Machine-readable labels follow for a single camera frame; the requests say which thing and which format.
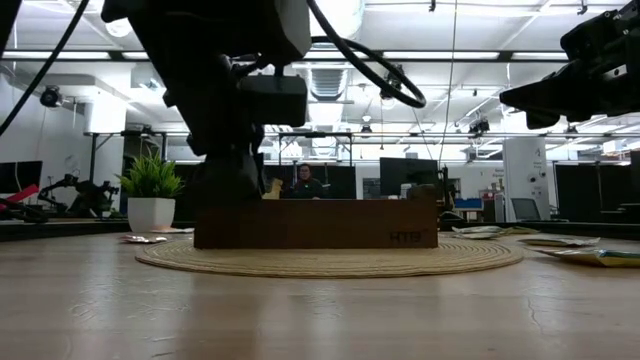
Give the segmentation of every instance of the wooden table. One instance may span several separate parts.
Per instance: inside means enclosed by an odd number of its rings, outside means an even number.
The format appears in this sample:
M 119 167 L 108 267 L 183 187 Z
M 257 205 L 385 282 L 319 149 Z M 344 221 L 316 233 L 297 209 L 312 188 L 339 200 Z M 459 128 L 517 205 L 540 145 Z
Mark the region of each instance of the wooden table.
M 117 236 L 0 243 L 3 360 L 638 358 L 640 270 L 530 253 L 434 277 L 227 277 L 140 264 Z

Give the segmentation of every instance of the air duct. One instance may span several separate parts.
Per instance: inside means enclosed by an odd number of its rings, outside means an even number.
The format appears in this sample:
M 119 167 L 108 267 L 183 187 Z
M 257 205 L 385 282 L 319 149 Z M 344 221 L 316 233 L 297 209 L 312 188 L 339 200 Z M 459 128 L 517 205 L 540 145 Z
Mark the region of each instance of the air duct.
M 343 38 L 356 40 L 362 19 L 364 16 L 363 0 L 320 0 L 318 5 L 331 22 L 336 32 Z M 325 35 L 317 21 L 311 16 L 311 34 L 313 36 Z M 332 44 L 315 44 L 314 48 L 334 48 Z M 345 90 L 349 81 L 349 71 L 346 69 L 322 69 L 308 70 L 307 79 L 310 95 L 320 102 L 335 102 L 344 100 Z M 331 126 L 332 131 L 337 130 L 343 104 L 310 104 L 309 118 L 314 129 L 318 126 Z M 312 155 L 332 156 L 335 151 L 330 151 L 327 139 L 313 139 L 311 142 Z

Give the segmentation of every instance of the round jute mat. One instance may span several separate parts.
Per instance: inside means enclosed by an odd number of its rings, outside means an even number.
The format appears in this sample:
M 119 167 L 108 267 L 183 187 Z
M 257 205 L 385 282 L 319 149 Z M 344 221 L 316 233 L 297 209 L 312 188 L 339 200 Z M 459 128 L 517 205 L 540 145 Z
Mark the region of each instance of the round jute mat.
M 517 248 L 443 239 L 437 249 L 198 250 L 193 241 L 142 248 L 140 262 L 177 270 L 290 278 L 376 278 L 452 274 L 515 264 Z

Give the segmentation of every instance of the black monitor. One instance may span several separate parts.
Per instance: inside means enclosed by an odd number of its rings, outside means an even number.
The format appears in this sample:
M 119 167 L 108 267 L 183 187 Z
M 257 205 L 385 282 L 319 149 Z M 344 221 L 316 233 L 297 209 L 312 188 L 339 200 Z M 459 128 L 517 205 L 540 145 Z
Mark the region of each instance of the black monitor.
M 540 212 L 534 199 L 511 199 L 516 221 L 538 221 Z
M 402 184 L 439 185 L 438 161 L 380 158 L 380 194 L 400 195 Z
M 0 194 L 15 194 L 31 185 L 40 186 L 41 174 L 42 161 L 0 163 Z

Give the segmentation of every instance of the person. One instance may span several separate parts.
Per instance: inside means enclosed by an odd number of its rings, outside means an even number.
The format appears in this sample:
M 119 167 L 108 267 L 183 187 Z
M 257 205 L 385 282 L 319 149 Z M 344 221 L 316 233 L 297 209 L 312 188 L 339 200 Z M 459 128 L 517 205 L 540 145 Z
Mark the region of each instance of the person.
M 298 166 L 298 182 L 293 185 L 289 197 L 293 199 L 321 199 L 324 196 L 322 183 L 314 179 L 309 164 Z

